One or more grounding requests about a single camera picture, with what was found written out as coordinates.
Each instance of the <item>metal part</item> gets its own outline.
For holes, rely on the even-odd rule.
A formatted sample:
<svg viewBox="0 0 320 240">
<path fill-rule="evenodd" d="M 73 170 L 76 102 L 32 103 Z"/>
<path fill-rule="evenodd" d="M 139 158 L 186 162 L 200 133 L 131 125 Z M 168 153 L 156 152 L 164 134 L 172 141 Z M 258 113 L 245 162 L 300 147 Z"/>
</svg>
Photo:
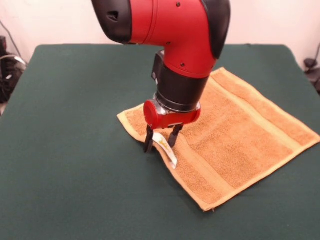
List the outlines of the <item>metal part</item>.
<svg viewBox="0 0 320 240">
<path fill-rule="evenodd" d="M 158 99 L 157 96 L 154 95 L 153 99 L 155 100 L 155 102 L 157 103 L 157 105 L 159 105 L 162 109 L 164 109 L 167 114 L 169 113 L 189 113 L 190 111 L 179 111 L 176 109 L 172 109 L 168 106 L 163 105 Z M 201 108 L 200 102 L 197 103 L 195 110 L 199 110 Z"/>
<path fill-rule="evenodd" d="M 154 137 L 154 131 L 148 125 L 146 127 L 146 138 L 145 138 L 144 147 L 143 147 L 143 151 L 145 153 L 150 153 L 151 152 L 152 146 L 153 146 L 153 143 L 154 143 L 153 137 Z"/>
<path fill-rule="evenodd" d="M 183 129 L 183 127 L 184 127 L 183 125 L 176 125 L 174 127 L 172 133 L 170 134 L 169 140 L 168 140 L 169 146 L 171 148 L 173 148 L 176 145 L 178 135 L 179 135 L 180 131 Z"/>
<path fill-rule="evenodd" d="M 153 102 L 156 112 L 160 115 L 167 115 L 170 113 L 170 110 L 166 107 L 163 107 L 157 100 L 156 95 L 153 95 L 153 99 L 151 99 L 151 102 Z"/>
</svg>

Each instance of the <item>black cylindrical joint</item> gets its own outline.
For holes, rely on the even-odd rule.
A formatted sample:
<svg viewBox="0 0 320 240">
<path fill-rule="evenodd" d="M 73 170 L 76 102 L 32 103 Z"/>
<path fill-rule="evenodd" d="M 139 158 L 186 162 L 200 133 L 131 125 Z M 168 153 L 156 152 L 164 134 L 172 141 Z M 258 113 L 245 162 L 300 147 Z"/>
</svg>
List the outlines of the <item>black cylindrical joint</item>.
<svg viewBox="0 0 320 240">
<path fill-rule="evenodd" d="M 130 0 L 91 0 L 105 35 L 112 41 L 128 44 L 132 37 Z"/>
<path fill-rule="evenodd" d="M 191 78 L 172 71 L 165 66 L 164 52 L 160 51 L 155 56 L 152 78 L 157 81 L 155 97 L 159 104 L 174 112 L 191 112 L 197 108 L 209 76 Z"/>
</svg>

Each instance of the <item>green table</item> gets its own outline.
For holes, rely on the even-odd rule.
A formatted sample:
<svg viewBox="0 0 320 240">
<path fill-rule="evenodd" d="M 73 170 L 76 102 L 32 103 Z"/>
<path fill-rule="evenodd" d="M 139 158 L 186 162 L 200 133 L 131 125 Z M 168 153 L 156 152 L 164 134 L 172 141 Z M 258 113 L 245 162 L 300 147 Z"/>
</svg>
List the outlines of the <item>green table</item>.
<svg viewBox="0 0 320 240">
<path fill-rule="evenodd" d="M 158 47 L 36 49 L 0 120 L 1 240 L 319 240 L 320 145 L 202 212 L 116 115 L 152 97 Z M 320 133 L 320 98 L 281 45 L 227 45 L 225 67 Z"/>
</svg>

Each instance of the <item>towel fold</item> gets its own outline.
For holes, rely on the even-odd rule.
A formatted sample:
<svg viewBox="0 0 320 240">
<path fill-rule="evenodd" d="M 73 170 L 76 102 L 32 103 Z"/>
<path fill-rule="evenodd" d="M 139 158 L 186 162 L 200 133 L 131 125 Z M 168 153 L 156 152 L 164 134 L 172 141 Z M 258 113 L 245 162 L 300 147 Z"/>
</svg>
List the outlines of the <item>towel fold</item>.
<svg viewBox="0 0 320 240">
<path fill-rule="evenodd" d="M 203 211 L 222 205 L 320 142 L 317 133 L 225 68 L 211 73 L 200 103 L 199 120 L 184 126 L 173 149 L 176 169 L 165 151 L 153 145 Z M 134 139 L 145 141 L 143 104 L 117 117 Z M 156 130 L 166 139 L 171 131 Z"/>
</svg>

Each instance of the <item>cable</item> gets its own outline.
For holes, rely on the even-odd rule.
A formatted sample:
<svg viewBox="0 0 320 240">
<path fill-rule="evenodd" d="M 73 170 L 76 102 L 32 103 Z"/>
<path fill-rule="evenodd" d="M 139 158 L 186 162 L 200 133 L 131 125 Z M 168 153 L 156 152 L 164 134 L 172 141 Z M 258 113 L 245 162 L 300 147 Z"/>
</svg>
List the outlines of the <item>cable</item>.
<svg viewBox="0 0 320 240">
<path fill-rule="evenodd" d="M 27 62 L 25 60 L 23 60 L 21 57 L 16 56 L 14 54 L 9 54 L 9 55 L 4 55 L 2 57 L 0 57 L 0 61 L 3 59 L 7 59 L 7 58 L 14 58 L 15 60 L 17 60 L 18 62 L 22 63 L 23 65 L 27 66 Z"/>
<path fill-rule="evenodd" d="M 318 83 L 320 82 L 320 77 L 314 82 L 314 86 L 317 87 Z"/>
<path fill-rule="evenodd" d="M 317 58 L 318 58 L 318 56 L 319 56 L 319 52 L 320 52 L 320 43 L 319 43 L 319 45 L 318 45 L 318 50 L 317 50 L 317 52 L 316 52 L 316 55 L 315 55 L 315 60 L 317 60 Z"/>
<path fill-rule="evenodd" d="M 15 47 L 18 55 L 19 55 L 19 57 L 21 57 L 21 53 L 20 53 L 20 51 L 19 51 L 19 49 L 18 49 L 18 47 L 17 47 L 17 45 L 16 45 L 13 37 L 11 36 L 10 31 L 6 28 L 6 26 L 3 24 L 3 22 L 2 22 L 1 20 L 0 20 L 0 24 L 2 25 L 2 27 L 4 28 L 4 30 L 9 34 L 9 37 L 10 37 L 10 39 L 11 39 L 11 41 L 12 41 L 12 43 L 13 43 L 13 45 L 14 45 L 14 47 Z"/>
<path fill-rule="evenodd" d="M 8 95 L 5 93 L 4 88 L 2 86 L 1 86 L 1 92 L 2 92 L 2 94 L 4 96 L 4 98 L 5 98 L 5 101 L 6 102 L 9 101 L 10 97 L 8 97 Z"/>
</svg>

